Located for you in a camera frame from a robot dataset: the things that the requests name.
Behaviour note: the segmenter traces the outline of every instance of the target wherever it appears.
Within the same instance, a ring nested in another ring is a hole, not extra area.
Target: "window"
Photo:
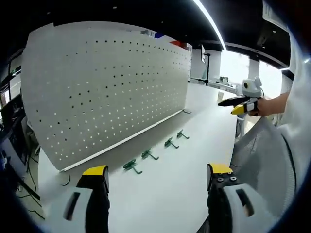
[[[220,76],[228,77],[230,83],[242,84],[248,78],[249,56],[223,51],[220,62]]]
[[[273,99],[281,94],[282,72],[280,70],[260,61],[259,77],[266,98]]]

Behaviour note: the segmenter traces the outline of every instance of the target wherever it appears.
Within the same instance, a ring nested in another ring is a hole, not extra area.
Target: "ceiling light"
[[[192,0],[202,11],[202,13],[205,15],[205,17],[208,19],[209,23],[211,24],[211,26],[213,27],[216,35],[218,36],[218,39],[220,40],[220,43],[223,46],[223,50],[227,50],[227,48],[225,47],[225,42],[222,38],[222,36],[220,35],[220,32],[214,22],[214,20],[212,19],[212,17],[210,16],[210,14],[207,12],[206,8],[203,6],[203,4],[200,2],[200,0]]]
[[[287,68],[282,68],[282,69],[279,69],[280,71],[285,71],[285,70],[289,70],[290,68],[287,67]]]

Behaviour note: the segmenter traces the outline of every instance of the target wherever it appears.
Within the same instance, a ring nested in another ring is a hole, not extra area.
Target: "table surface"
[[[48,216],[52,200],[75,186],[82,173],[94,166],[109,166],[109,232],[123,233],[193,233],[208,216],[208,163],[229,165],[231,161],[236,116],[230,107],[217,106],[219,97],[234,96],[212,87],[189,83],[186,109],[147,132],[121,144],[67,172],[59,173],[44,151],[39,155],[38,186],[43,210]],[[176,138],[183,129],[190,139]],[[173,137],[180,146],[164,148]],[[141,153],[152,148],[152,155],[142,160]],[[137,175],[122,166],[136,158]],[[71,175],[68,186],[60,186]]]

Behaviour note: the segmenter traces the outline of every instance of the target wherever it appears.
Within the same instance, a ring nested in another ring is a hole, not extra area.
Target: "pegboard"
[[[38,141],[66,168],[184,108],[190,53],[100,22],[29,35],[22,97]]]

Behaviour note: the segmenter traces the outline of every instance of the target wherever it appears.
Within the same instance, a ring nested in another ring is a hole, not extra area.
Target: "green hook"
[[[180,138],[181,136],[184,136],[186,139],[189,139],[190,137],[187,137],[183,134],[183,130],[181,130],[178,134],[177,134],[177,138]]]
[[[145,158],[147,158],[150,155],[154,160],[158,160],[159,157],[154,157],[152,154],[150,154],[150,150],[151,150],[151,148],[146,150],[143,154],[141,154],[141,157],[143,159],[145,159]]]
[[[137,171],[137,170],[135,169],[135,167],[134,167],[135,165],[136,165],[136,159],[133,159],[133,160],[131,160],[130,162],[128,162],[127,164],[125,164],[125,165],[123,166],[123,168],[124,168],[126,171],[133,169],[138,175],[141,174],[142,171]]]
[[[173,137],[171,137],[169,140],[167,140],[165,143],[164,143],[164,146],[165,147],[168,147],[170,145],[173,145],[176,149],[179,148],[179,146],[175,146],[173,143],[172,143],[172,139]]]

